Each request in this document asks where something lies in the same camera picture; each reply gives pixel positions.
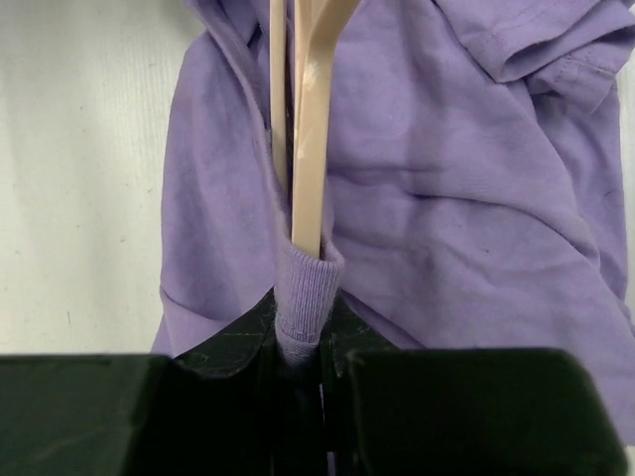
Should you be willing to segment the purple t shirt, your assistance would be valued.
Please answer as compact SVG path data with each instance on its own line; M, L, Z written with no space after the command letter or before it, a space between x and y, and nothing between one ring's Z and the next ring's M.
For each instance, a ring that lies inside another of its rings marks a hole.
M276 289L279 337L304 354L340 294L403 347L564 349L631 430L629 2L362 2L335 58L321 260L276 224L268 4L190 7L204 30L170 115L156 352Z

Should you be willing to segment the beige wooden hanger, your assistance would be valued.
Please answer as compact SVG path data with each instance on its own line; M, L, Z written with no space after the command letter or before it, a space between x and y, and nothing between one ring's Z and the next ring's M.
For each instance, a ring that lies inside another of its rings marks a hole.
M294 3L293 177L287 163L287 3L269 3L272 158L292 197L291 241L320 255L329 103L335 49L357 0Z

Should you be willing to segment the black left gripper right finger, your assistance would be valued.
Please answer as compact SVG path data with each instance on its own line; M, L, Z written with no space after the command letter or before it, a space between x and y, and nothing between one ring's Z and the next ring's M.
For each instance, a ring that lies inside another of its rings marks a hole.
M333 475L624 475L590 376L549 348L401 350L338 299L320 342Z

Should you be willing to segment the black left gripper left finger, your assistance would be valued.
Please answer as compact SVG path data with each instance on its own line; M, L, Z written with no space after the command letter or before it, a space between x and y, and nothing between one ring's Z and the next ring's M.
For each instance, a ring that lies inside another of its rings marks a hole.
M1 360L5 475L266 475L260 357L274 317L252 309L177 358Z

